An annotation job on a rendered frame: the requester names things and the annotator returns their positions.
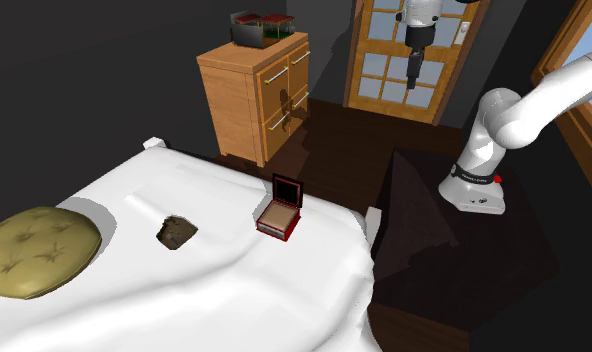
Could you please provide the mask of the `white bed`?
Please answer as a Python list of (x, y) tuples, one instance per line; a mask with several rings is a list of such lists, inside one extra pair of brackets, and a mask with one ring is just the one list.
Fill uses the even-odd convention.
[[(256, 229), (271, 190), (148, 141), (63, 202), (103, 247), (50, 294), (0, 296), (0, 352), (381, 352), (364, 218), (308, 195), (284, 242)], [(177, 250), (171, 215), (198, 227)]]

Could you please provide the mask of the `wooden framed window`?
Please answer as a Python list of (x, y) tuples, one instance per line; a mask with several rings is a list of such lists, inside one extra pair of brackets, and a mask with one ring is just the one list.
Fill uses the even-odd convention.
[[(576, 0), (536, 68), (531, 81), (537, 85), (560, 68), (592, 23), (592, 0)], [(584, 103), (555, 119), (563, 138), (592, 187), (592, 105)]]

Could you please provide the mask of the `dark brown lumpy object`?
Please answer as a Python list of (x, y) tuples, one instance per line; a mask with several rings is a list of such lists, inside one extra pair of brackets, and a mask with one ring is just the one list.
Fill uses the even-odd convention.
[(198, 227), (184, 217), (171, 215), (164, 219), (156, 238), (169, 250), (177, 250), (197, 231)]

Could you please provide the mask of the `olive tufted cushion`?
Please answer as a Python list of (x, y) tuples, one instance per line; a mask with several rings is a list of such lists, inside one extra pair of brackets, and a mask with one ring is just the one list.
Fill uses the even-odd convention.
[(0, 296), (33, 299), (63, 286), (97, 254), (102, 236), (81, 213), (35, 207), (0, 222)]

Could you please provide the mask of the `dark robot stand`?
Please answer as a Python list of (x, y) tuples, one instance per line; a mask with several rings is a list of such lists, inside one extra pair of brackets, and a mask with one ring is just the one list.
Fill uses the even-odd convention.
[(450, 156), (395, 148), (377, 205), (373, 301), (461, 330), (479, 328), (560, 270), (515, 171), (506, 210), (461, 212), (438, 185)]

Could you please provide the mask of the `wooden glazed door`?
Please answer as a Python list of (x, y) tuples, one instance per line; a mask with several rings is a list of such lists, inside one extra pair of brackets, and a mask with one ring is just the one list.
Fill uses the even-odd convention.
[(410, 0), (355, 0), (344, 93), (347, 107), (436, 125), (450, 98), (490, 0), (442, 0), (434, 43), (425, 49), (415, 87), (408, 87), (412, 48), (396, 19)]

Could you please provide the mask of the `wooden cabinet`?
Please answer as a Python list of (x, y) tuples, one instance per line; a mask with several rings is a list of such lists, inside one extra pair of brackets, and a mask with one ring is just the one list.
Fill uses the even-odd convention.
[(231, 16), (231, 41), (197, 57), (220, 153), (264, 166), (309, 116), (308, 35), (294, 18)]

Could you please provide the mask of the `open red box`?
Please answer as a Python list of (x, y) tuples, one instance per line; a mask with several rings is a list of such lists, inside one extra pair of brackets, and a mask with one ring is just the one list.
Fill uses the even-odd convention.
[(298, 224), (303, 206), (303, 183), (272, 174), (272, 200), (256, 220), (256, 229), (287, 242)]

